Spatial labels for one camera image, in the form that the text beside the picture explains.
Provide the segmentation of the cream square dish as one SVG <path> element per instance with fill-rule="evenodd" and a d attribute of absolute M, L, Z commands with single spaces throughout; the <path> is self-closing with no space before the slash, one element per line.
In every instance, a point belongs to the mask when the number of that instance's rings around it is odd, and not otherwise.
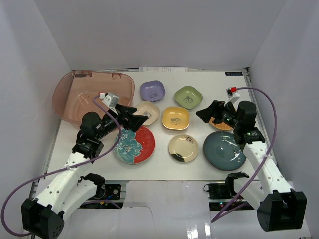
<path fill-rule="evenodd" d="M 150 101 L 141 101 L 135 108 L 137 109 L 134 112 L 135 115 L 147 116 L 148 119 L 143 123 L 143 126 L 149 126 L 154 123 L 160 116 L 160 109 Z"/>

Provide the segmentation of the woven bamboo round tray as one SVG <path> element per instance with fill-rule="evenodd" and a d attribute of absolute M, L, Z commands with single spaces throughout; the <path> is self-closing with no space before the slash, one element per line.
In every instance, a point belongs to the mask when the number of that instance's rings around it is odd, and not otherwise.
<path fill-rule="evenodd" d="M 215 123 L 214 123 L 214 120 L 215 120 L 215 118 L 214 118 L 214 117 L 211 117 L 209 123 L 210 123 L 213 127 L 215 127 L 216 129 L 218 129 L 218 130 L 220 130 L 220 131 L 232 131 L 232 130 L 233 130 L 232 127 L 228 126 L 228 125 L 225 124 L 225 123 L 215 124 Z"/>

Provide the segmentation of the green square dish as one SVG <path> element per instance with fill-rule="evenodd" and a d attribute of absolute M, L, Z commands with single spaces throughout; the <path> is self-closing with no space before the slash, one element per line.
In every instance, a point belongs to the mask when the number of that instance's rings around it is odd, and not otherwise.
<path fill-rule="evenodd" d="M 184 108 L 192 109 L 203 100 L 203 95 L 193 86 L 184 86 L 174 95 L 175 100 Z"/>

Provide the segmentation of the red and teal round plate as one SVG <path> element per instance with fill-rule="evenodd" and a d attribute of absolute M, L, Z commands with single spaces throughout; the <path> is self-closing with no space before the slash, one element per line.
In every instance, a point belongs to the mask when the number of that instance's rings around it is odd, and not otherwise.
<path fill-rule="evenodd" d="M 155 139 L 149 129 L 141 126 L 136 132 L 121 130 L 121 137 L 113 149 L 123 163 L 135 165 L 148 160 L 155 150 Z"/>

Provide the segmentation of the purple square dish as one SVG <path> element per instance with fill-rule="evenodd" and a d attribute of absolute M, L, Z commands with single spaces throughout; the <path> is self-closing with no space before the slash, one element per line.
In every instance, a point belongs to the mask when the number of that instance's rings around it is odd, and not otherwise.
<path fill-rule="evenodd" d="M 145 101 L 155 102 L 165 97 L 166 90 L 161 81 L 153 80 L 140 85 L 140 95 Z"/>

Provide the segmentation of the yellow square dish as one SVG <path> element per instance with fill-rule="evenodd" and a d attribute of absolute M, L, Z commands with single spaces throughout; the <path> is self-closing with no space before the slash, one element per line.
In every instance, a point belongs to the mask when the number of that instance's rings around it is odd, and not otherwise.
<path fill-rule="evenodd" d="M 190 113 L 186 108 L 170 106 L 163 112 L 162 124 L 170 130 L 185 130 L 189 127 Z"/>

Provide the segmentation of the dark blue round plate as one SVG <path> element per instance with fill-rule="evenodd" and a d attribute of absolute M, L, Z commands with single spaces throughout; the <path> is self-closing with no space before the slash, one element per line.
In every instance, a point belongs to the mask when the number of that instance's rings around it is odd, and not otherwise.
<path fill-rule="evenodd" d="M 211 133 L 204 141 L 203 152 L 206 160 L 221 171 L 237 170 L 246 162 L 234 134 L 229 132 Z"/>

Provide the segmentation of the cream round plate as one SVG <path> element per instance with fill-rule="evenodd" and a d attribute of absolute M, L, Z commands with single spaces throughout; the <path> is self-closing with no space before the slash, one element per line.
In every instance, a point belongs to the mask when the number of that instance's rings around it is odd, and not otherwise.
<path fill-rule="evenodd" d="M 189 163 L 198 156 L 199 146 L 192 136 L 180 134 L 170 140 L 168 151 L 178 162 Z"/>

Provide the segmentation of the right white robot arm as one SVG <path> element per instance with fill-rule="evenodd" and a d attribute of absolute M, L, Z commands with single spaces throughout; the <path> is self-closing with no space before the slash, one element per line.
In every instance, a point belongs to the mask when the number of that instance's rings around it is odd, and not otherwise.
<path fill-rule="evenodd" d="M 261 228 L 266 231 L 300 229 L 307 199 L 285 180 L 273 159 L 266 154 L 267 145 L 255 126 L 256 105 L 241 101 L 235 108 L 231 102 L 214 100 L 196 112 L 203 122 L 225 123 L 233 128 L 234 139 L 255 170 L 253 176 L 235 173 L 226 178 L 226 195 L 242 196 L 256 211 Z"/>

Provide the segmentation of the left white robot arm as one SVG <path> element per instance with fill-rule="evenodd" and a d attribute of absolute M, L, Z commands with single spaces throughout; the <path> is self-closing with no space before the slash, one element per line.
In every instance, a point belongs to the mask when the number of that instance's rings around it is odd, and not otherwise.
<path fill-rule="evenodd" d="M 136 132 L 147 116 L 135 115 L 137 109 L 117 104 L 101 118 L 96 112 L 82 117 L 76 144 L 68 160 L 50 184 L 33 200 L 26 199 L 21 206 L 23 228 L 42 239 L 56 239 L 65 221 L 90 198 L 105 194 L 105 179 L 84 173 L 92 166 L 104 145 L 102 138 L 122 127 Z"/>

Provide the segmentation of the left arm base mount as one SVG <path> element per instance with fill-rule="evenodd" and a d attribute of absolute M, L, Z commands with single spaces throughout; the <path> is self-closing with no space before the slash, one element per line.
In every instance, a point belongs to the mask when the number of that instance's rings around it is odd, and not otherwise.
<path fill-rule="evenodd" d="M 82 204 L 81 209 L 121 209 L 123 198 L 121 198 L 121 184 L 106 184 L 99 193 L 91 197 L 88 202 L 97 200 L 95 203 Z"/>

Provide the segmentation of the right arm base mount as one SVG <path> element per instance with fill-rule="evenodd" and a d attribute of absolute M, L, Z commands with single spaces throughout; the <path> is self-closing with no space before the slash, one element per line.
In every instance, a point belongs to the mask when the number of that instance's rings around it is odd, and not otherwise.
<path fill-rule="evenodd" d="M 225 183 L 209 183 L 203 187 L 204 192 L 208 194 L 209 209 L 211 212 L 217 212 L 223 209 L 228 202 L 231 201 L 232 196 L 228 193 Z M 233 202 L 226 211 L 232 210 L 241 206 L 239 210 L 253 210 L 253 208 L 243 199 L 239 198 Z"/>

